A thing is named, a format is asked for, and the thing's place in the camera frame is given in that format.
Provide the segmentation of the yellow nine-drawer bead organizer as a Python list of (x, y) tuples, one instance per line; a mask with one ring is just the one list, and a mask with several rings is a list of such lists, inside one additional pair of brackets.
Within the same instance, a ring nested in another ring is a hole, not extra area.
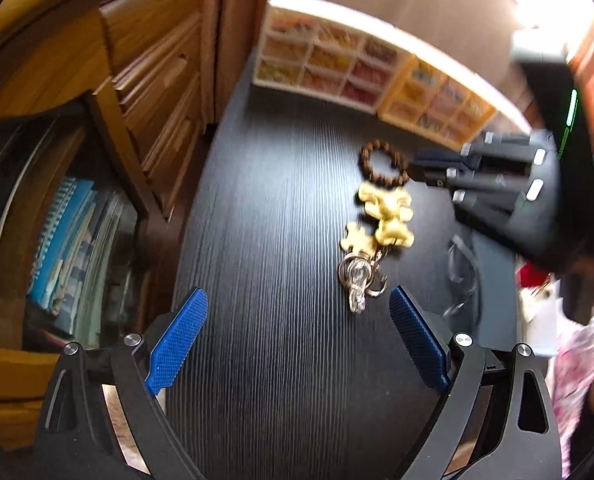
[(452, 151), (475, 140), (496, 114), (474, 90), (416, 56), (403, 64), (377, 110), (383, 122)]

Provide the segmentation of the small yellow bear charm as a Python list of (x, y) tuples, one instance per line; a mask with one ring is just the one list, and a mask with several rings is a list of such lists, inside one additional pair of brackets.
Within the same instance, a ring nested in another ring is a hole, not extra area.
[(346, 234), (339, 240), (339, 247), (347, 254), (366, 255), (367, 257), (374, 257), (378, 244), (375, 237), (357, 222), (348, 222), (345, 225)]

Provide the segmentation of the white nine-drawer bead organizer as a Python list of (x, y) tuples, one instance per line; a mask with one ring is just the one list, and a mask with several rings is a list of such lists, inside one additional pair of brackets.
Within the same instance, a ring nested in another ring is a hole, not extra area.
[(253, 83), (374, 114), (409, 58), (361, 29), (269, 6)]

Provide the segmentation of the blue spiral notebooks stack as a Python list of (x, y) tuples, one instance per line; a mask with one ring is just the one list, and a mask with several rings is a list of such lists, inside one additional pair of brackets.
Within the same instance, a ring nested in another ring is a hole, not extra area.
[(26, 296), (24, 344), (88, 349), (126, 333), (137, 313), (139, 216), (125, 193), (65, 177), (42, 227)]

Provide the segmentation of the wooden drawer cabinet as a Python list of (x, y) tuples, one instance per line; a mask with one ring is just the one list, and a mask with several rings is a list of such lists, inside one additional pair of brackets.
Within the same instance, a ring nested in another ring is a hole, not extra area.
[(29, 448), (58, 352), (24, 344), (30, 272), (62, 180), (137, 211), (137, 313), (170, 308), (205, 148), (265, 0), (0, 0), (0, 445)]

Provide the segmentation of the yellow bear-shaped charm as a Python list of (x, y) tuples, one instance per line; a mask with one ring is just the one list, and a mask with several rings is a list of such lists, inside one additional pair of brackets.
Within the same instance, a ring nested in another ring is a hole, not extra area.
[(362, 182), (358, 196), (365, 213), (378, 221), (374, 237), (379, 245), (410, 248), (414, 244), (414, 234), (408, 227), (414, 214), (412, 197), (405, 188), (386, 190)]

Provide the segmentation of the silver keyring cluster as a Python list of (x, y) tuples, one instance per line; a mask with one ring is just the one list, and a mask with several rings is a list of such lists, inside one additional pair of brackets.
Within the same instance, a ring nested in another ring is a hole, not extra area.
[(388, 278), (381, 270), (383, 255), (380, 250), (374, 256), (365, 252), (348, 254), (337, 266), (337, 278), (347, 290), (351, 313), (362, 313), (367, 306), (367, 299), (376, 298), (385, 292)]

